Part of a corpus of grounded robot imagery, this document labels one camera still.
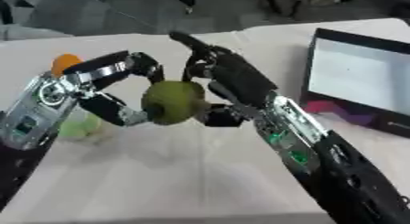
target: open box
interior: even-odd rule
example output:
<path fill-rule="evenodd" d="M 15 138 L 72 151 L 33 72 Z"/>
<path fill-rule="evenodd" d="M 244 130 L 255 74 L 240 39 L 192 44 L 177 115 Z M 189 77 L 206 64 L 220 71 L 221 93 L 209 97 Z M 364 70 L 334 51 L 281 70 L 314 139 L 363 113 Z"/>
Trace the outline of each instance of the open box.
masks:
<path fill-rule="evenodd" d="M 410 137 L 410 44 L 318 29 L 301 103 L 307 112 Z"/>

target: green fruit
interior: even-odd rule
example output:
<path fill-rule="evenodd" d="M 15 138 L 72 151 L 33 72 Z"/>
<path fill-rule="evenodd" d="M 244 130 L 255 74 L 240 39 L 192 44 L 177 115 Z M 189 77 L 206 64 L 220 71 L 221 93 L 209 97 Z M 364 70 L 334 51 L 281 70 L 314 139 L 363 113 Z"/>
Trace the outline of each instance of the green fruit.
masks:
<path fill-rule="evenodd" d="M 196 82 L 161 81 L 154 83 L 144 94 L 141 105 L 161 106 L 162 114 L 150 116 L 160 125 L 182 123 L 197 114 L 198 102 L 204 100 L 205 90 Z"/>

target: white table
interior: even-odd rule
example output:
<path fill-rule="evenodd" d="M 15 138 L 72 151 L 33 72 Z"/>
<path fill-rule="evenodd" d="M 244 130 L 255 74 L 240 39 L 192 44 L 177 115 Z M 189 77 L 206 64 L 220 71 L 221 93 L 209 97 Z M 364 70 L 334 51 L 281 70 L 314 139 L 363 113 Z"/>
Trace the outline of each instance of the white table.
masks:
<path fill-rule="evenodd" d="M 283 94 L 297 98 L 307 47 L 317 27 L 410 42 L 410 28 L 397 19 L 255 27 L 200 38 L 244 54 Z M 152 55 L 165 64 L 169 79 L 179 79 L 189 55 L 186 48 L 166 36 L 74 37 L 0 44 L 4 72 L 0 76 L 0 109 L 61 53 L 91 59 L 121 49 Z M 147 86 L 144 79 L 130 78 L 110 92 L 138 109 Z M 213 96 L 208 99 L 218 100 Z M 401 193 L 410 195 L 410 140 L 343 121 L 318 119 L 372 159 Z M 325 215 L 315 213 L 323 212 L 250 123 L 240 129 L 207 129 L 189 121 L 167 128 L 146 124 L 117 130 L 98 145 L 55 143 L 0 215 L 0 222 L 134 223 L 138 219 L 250 215 L 258 218 L 212 220 L 329 223 Z"/>

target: gray floor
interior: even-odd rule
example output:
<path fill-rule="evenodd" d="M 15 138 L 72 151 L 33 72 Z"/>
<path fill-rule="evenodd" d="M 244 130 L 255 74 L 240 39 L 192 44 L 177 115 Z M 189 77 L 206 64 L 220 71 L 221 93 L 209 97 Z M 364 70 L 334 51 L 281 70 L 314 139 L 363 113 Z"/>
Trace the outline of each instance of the gray floor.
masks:
<path fill-rule="evenodd" d="M 390 8 L 397 2 L 353 0 L 325 7 L 304 6 L 295 18 L 286 18 L 272 13 L 265 0 L 198 1 L 194 13 L 186 15 L 184 6 L 176 0 L 107 0 L 106 3 L 38 0 L 25 26 L 50 28 L 76 36 L 165 34 L 170 29 L 208 33 L 260 25 L 388 17 Z"/>

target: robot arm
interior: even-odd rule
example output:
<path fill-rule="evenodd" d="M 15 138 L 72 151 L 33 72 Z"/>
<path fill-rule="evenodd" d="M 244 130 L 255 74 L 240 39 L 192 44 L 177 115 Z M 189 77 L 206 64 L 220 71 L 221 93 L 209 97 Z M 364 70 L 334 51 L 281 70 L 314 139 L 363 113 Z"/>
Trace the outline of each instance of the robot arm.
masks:
<path fill-rule="evenodd" d="M 61 77 L 50 71 L 39 75 L 9 110 L 1 112 L 0 211 L 28 180 L 77 104 L 119 126 L 149 121 L 149 112 L 134 111 L 102 92 L 131 74 L 151 82 L 164 78 L 162 67 L 146 54 L 114 53 L 67 68 Z"/>
<path fill-rule="evenodd" d="M 182 33 L 170 36 L 193 51 L 184 78 L 211 79 L 210 90 L 233 104 L 225 119 L 240 115 L 253 120 L 256 131 L 337 223 L 410 223 L 408 198 L 379 169 L 341 136 L 277 93 L 274 83 L 244 58 Z"/>

